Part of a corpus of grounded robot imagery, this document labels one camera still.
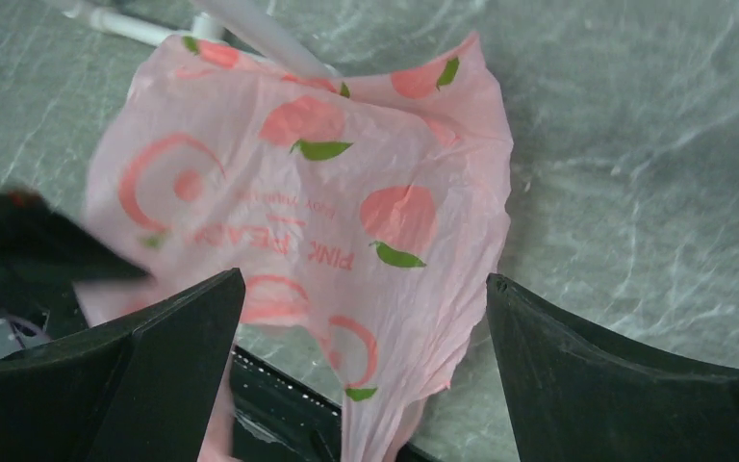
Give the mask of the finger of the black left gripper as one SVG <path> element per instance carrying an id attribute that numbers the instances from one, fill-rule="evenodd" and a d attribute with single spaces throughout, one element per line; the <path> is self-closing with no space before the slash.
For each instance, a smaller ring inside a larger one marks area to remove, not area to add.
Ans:
<path id="1" fill-rule="evenodd" d="M 0 191 L 0 311 L 27 315 L 46 290 L 148 275 L 39 194 Z"/>

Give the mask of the pink peach-print plastic bag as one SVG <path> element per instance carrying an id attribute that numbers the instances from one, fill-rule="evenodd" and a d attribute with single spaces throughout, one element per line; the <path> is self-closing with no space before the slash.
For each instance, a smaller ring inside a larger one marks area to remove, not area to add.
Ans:
<path id="1" fill-rule="evenodd" d="M 135 72 L 83 209 L 152 280 L 76 294 L 95 325 L 239 269 L 241 322 L 305 328 L 339 378 L 342 460 L 392 461 L 484 315 L 512 148 L 477 33 L 327 79 L 172 36 Z"/>

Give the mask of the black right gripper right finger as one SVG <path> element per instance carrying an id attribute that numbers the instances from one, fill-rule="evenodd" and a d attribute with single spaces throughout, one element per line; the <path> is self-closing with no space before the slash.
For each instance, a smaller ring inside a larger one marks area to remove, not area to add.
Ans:
<path id="1" fill-rule="evenodd" d="M 739 369 L 631 340 L 487 279 L 487 319 L 523 461 L 739 461 Z"/>

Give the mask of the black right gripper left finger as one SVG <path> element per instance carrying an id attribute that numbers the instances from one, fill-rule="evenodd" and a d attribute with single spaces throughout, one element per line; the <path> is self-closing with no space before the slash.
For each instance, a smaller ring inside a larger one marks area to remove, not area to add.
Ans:
<path id="1" fill-rule="evenodd" d="M 194 461 L 245 286 L 222 272 L 0 360 L 0 461 Z"/>

